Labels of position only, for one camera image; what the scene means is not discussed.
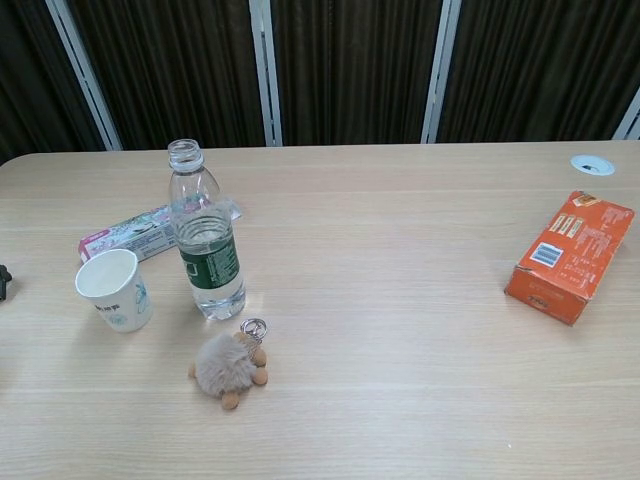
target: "metal key ring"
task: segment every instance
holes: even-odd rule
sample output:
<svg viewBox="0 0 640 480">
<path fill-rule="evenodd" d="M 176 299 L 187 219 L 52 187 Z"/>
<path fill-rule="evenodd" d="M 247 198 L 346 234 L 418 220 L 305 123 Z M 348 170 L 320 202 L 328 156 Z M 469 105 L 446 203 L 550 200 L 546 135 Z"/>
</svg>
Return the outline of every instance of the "metal key ring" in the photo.
<svg viewBox="0 0 640 480">
<path fill-rule="evenodd" d="M 251 335 L 256 340 L 262 340 L 267 334 L 267 324 L 261 318 L 250 318 L 242 322 L 240 331 Z"/>
</svg>

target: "curtain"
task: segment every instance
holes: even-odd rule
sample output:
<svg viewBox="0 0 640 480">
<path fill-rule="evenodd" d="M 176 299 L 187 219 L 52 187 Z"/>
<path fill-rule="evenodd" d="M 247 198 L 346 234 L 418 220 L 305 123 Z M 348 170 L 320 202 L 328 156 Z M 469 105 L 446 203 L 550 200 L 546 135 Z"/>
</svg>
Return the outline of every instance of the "curtain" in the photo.
<svg viewBox="0 0 640 480">
<path fill-rule="evenodd" d="M 441 0 L 272 0 L 286 145 L 419 142 Z"/>
<path fill-rule="evenodd" d="M 264 145 L 246 0 L 68 0 L 126 149 Z"/>
<path fill-rule="evenodd" d="M 439 142 L 610 139 L 640 85 L 636 0 L 464 1 Z"/>
<path fill-rule="evenodd" d="M 0 165 L 34 152 L 104 150 L 49 10 L 0 1 Z"/>
</svg>

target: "water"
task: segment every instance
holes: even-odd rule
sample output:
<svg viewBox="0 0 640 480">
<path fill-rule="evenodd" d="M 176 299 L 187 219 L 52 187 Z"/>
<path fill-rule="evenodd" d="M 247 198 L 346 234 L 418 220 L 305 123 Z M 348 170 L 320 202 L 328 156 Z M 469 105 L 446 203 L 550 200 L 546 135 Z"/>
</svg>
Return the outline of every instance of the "water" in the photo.
<svg viewBox="0 0 640 480">
<path fill-rule="evenodd" d="M 245 289 L 228 215 L 194 218 L 177 228 L 177 243 L 191 282 L 193 298 L 211 320 L 242 310 Z"/>
</svg>

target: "orange cardboard box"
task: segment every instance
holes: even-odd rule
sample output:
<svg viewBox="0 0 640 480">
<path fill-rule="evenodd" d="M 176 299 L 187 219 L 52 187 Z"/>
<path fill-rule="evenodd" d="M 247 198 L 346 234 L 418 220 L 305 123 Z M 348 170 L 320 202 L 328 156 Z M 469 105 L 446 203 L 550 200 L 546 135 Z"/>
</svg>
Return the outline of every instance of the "orange cardboard box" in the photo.
<svg viewBox="0 0 640 480">
<path fill-rule="evenodd" d="M 573 325 L 633 216 L 629 208 L 573 192 L 516 265 L 505 293 Z"/>
</svg>

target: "paper cup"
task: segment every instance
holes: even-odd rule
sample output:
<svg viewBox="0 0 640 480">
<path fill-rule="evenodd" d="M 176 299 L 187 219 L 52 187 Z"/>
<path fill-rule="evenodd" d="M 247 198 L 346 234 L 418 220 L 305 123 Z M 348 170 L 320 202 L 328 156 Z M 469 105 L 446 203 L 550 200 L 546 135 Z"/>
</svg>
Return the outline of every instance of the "paper cup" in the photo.
<svg viewBox="0 0 640 480">
<path fill-rule="evenodd" d="M 108 250 L 91 258 L 76 275 L 76 290 L 116 332 L 138 330 L 153 314 L 138 257 L 129 250 Z"/>
</svg>

